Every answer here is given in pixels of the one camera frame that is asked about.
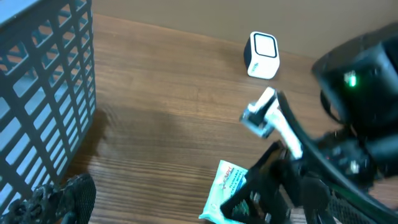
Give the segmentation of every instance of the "beige wall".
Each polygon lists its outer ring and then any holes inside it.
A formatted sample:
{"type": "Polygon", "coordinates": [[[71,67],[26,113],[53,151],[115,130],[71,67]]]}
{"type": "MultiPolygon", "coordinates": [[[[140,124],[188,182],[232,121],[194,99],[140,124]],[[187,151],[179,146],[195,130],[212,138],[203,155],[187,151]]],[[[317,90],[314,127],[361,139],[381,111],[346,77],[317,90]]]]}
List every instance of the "beige wall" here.
{"type": "Polygon", "coordinates": [[[259,30],[280,50],[315,58],[398,19],[397,0],[93,0],[93,9],[241,43],[259,30]]]}

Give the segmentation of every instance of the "black cable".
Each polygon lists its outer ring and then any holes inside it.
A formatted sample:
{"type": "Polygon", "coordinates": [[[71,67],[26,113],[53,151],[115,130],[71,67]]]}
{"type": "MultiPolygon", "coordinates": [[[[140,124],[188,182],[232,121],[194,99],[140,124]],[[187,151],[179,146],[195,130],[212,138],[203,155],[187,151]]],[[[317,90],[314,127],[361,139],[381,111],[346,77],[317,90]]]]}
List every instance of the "black cable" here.
{"type": "Polygon", "coordinates": [[[277,99],[279,101],[279,106],[282,114],[284,115],[286,121],[292,128],[293,132],[296,134],[298,140],[303,144],[303,150],[308,153],[309,156],[313,157],[318,163],[321,170],[325,171],[329,178],[337,183],[338,185],[346,188],[352,194],[358,196],[364,203],[372,206],[381,212],[381,214],[371,213],[369,210],[363,210],[368,217],[380,224],[395,223],[398,220],[398,216],[385,205],[377,201],[375,198],[370,197],[368,194],[360,191],[351,181],[349,181],[336,167],[334,167],[329,161],[327,161],[323,155],[320,153],[319,149],[316,147],[312,139],[306,134],[302,129],[301,125],[295,119],[292,110],[289,107],[287,99],[283,92],[277,92],[277,99]]]}
{"type": "Polygon", "coordinates": [[[331,113],[330,101],[328,100],[328,98],[326,98],[326,96],[322,90],[321,90],[321,94],[320,94],[320,99],[321,99],[321,105],[322,105],[323,109],[325,110],[326,114],[329,115],[329,117],[331,119],[333,119],[334,121],[336,121],[337,123],[345,124],[342,120],[338,119],[333,113],[331,113]]]}

